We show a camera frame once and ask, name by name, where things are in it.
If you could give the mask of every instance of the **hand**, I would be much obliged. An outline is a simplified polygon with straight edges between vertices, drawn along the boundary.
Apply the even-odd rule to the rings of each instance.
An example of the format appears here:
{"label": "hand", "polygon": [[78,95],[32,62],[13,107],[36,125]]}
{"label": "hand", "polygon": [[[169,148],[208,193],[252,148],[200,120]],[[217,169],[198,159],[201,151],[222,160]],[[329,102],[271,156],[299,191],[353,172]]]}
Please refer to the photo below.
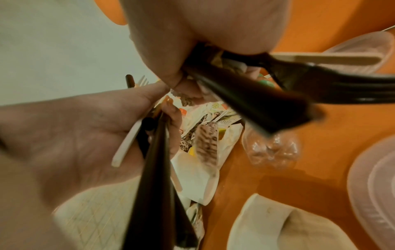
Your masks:
{"label": "hand", "polygon": [[[160,82],[145,87],[76,96],[0,109],[0,138],[8,152],[26,161],[56,207],[91,187],[140,174],[144,159],[135,142],[122,165],[112,157],[133,124],[169,91]],[[171,157],[179,148],[181,112],[164,104],[171,118]]]}
{"label": "hand", "polygon": [[120,0],[145,64],[172,89],[202,93],[181,66],[198,42],[239,54],[270,51],[288,21],[288,0]]}

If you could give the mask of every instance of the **clear plastic bag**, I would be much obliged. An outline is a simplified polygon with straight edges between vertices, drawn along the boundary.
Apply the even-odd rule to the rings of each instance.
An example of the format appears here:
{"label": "clear plastic bag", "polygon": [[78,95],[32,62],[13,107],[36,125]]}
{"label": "clear plastic bag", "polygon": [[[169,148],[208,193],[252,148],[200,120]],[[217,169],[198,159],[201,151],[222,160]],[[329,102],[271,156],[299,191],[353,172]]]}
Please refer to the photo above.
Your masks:
{"label": "clear plastic bag", "polygon": [[250,162],[256,167],[284,169],[296,163],[301,153],[297,135],[282,131],[266,138],[246,124],[242,137],[243,148]]}

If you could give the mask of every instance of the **table surface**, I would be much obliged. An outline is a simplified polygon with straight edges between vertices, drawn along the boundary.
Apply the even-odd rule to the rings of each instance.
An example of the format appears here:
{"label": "table surface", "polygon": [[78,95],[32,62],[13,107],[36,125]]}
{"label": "table surface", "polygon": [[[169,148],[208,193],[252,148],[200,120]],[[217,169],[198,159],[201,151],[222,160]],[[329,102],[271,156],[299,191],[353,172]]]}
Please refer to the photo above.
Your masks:
{"label": "table surface", "polygon": [[[394,25],[395,2],[384,1],[390,5],[390,12],[383,9],[383,5],[380,8],[372,6],[373,2],[294,1],[291,24],[278,50],[323,51],[346,39]],[[312,6],[308,10],[311,14],[309,18],[301,17],[302,14],[306,15],[306,4]],[[335,13],[339,13],[338,19],[330,26],[328,18]],[[358,21],[358,17],[368,14],[371,19],[380,17],[376,25],[366,21],[366,18]],[[347,26],[350,21],[357,22],[357,27],[351,29]],[[324,23],[323,28],[329,35],[319,29],[320,22]],[[297,36],[297,27],[302,35],[317,32],[317,36],[310,35],[312,39],[305,43],[307,47]],[[330,36],[332,44],[326,39]],[[395,73],[395,56],[379,72]],[[233,222],[244,202],[254,193],[326,217],[339,225],[359,249],[377,249],[353,214],[346,192],[346,180],[350,166],[360,153],[379,140],[395,134],[395,116],[391,115],[395,113],[395,105],[322,107],[327,112],[325,121],[295,130],[303,149],[301,159],[293,168],[283,171],[254,168],[249,163],[241,141],[235,145],[221,169],[213,200],[203,208],[206,235],[202,249],[226,249]]]}

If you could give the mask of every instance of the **wooden table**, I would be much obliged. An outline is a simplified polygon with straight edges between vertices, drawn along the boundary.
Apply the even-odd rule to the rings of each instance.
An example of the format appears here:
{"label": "wooden table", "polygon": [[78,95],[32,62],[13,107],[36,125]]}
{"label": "wooden table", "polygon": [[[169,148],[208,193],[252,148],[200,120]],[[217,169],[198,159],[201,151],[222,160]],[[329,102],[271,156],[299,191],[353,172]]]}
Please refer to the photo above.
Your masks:
{"label": "wooden table", "polygon": [[[323,51],[357,35],[395,25],[395,2],[379,2],[296,0],[277,51]],[[395,58],[379,72],[395,73]],[[339,225],[359,249],[377,249],[353,214],[346,180],[362,151],[395,134],[395,105],[323,108],[328,114],[324,122],[296,129],[303,151],[291,169],[254,168],[241,141],[236,144],[221,169],[213,200],[203,208],[206,235],[202,249],[226,249],[230,228],[253,193],[326,217]]]}

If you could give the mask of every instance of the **black plastic fork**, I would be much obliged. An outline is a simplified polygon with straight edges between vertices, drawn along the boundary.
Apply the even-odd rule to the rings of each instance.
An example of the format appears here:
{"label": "black plastic fork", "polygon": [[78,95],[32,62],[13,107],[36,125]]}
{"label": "black plastic fork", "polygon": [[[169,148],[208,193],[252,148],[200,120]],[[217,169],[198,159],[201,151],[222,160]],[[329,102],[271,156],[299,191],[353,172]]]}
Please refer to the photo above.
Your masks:
{"label": "black plastic fork", "polygon": [[284,90],[305,94],[316,103],[395,103],[395,75],[352,75],[314,64],[274,59],[268,53],[243,56],[224,52],[223,58],[265,68]]}

